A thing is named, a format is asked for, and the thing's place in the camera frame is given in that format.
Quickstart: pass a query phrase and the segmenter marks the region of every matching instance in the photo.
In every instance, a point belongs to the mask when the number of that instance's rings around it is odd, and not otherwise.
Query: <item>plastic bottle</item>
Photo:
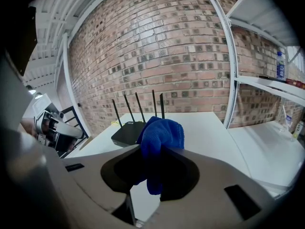
[[[288,110],[288,111],[286,111],[285,114],[286,114],[286,116],[285,116],[284,127],[287,129],[287,131],[289,131],[289,128],[292,126],[293,111],[292,110]]]
[[[297,124],[297,126],[296,126],[296,128],[295,128],[295,132],[294,132],[294,134],[293,134],[293,137],[294,137],[295,140],[297,140],[297,138],[299,137],[299,135],[300,135],[300,133],[302,132],[303,128],[304,128],[304,122],[303,122],[303,121],[300,121],[300,122]]]
[[[285,65],[284,65],[284,58],[282,56],[282,52],[277,52],[276,58],[276,77],[279,80],[285,80]]]

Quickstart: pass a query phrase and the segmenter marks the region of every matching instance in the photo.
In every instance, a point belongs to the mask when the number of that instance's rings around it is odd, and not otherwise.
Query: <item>wifi router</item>
[[[154,106],[155,116],[157,116],[157,108],[156,108],[156,100],[155,100],[155,97],[154,97],[154,90],[152,91],[152,94],[153,94],[152,98],[153,98],[153,106]],[[129,113],[132,117],[132,121],[129,121],[129,122],[125,123],[125,125],[121,124],[121,120],[120,120],[120,117],[119,117],[118,110],[116,108],[114,100],[112,100],[112,103],[113,103],[113,106],[114,106],[114,109],[115,109],[115,113],[116,113],[116,116],[118,118],[118,121],[120,123],[121,128],[115,134],[113,134],[111,139],[112,139],[114,144],[116,144],[118,146],[121,146],[121,147],[128,147],[128,146],[136,144],[136,142],[137,142],[137,140],[138,140],[138,138],[141,134],[141,131],[143,130],[144,126],[146,125],[146,121],[145,121],[145,118],[144,118],[144,115],[143,115],[143,111],[142,111],[140,101],[139,101],[139,97],[138,97],[137,93],[135,93],[135,97],[136,97],[137,102],[138,102],[138,106],[139,106],[139,109],[140,109],[140,112],[141,112],[141,115],[142,115],[143,122],[134,120],[134,117],[132,115],[132,111],[131,111],[129,103],[127,101],[127,97],[126,97],[126,95],[124,95],[126,105],[128,107]],[[165,116],[164,116],[163,94],[160,95],[160,105],[161,105],[162,118],[164,119]]]

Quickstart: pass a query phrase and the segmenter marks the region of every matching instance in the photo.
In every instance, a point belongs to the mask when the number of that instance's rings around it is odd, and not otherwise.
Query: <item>blue microfiber towel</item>
[[[149,193],[158,195],[162,191],[159,170],[161,147],[184,149],[183,128],[173,120],[153,116],[146,123],[137,143],[141,144],[142,156],[146,165],[144,174],[137,184],[147,179]]]

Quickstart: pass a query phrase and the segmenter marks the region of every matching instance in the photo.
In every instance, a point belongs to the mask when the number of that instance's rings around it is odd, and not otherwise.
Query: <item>white table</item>
[[[135,121],[142,119],[140,113],[133,114],[133,116]],[[146,121],[151,116],[153,114],[144,114]],[[174,120],[182,125],[186,150],[225,161],[250,176],[237,145],[213,112],[166,113],[165,118]],[[130,114],[125,114],[121,117],[122,123],[128,121],[132,121]],[[71,156],[88,156],[121,148],[111,140],[111,136],[119,129],[119,125],[109,126],[82,150],[77,153],[74,153],[76,151],[72,152]],[[160,196],[152,196],[148,193],[146,181],[133,186],[131,196],[135,217],[142,221],[146,221],[160,203]]]
[[[273,195],[287,190],[305,158],[305,150],[276,121],[229,129],[251,177]]]

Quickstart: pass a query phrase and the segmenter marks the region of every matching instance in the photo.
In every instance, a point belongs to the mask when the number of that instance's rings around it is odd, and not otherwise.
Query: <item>metal bracket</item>
[[[237,92],[238,92],[238,83],[234,80],[234,78],[238,77],[238,61],[237,61],[237,51],[235,47],[235,42],[233,38],[233,34],[231,31],[231,24],[226,17],[220,3],[218,0],[210,0],[211,4],[214,6],[215,11],[219,17],[220,23],[224,29],[224,35],[227,41],[228,50],[229,50],[229,59],[230,59],[230,92],[229,92],[229,102],[227,111],[224,118],[224,126],[225,128],[229,128],[236,98],[237,98]]]

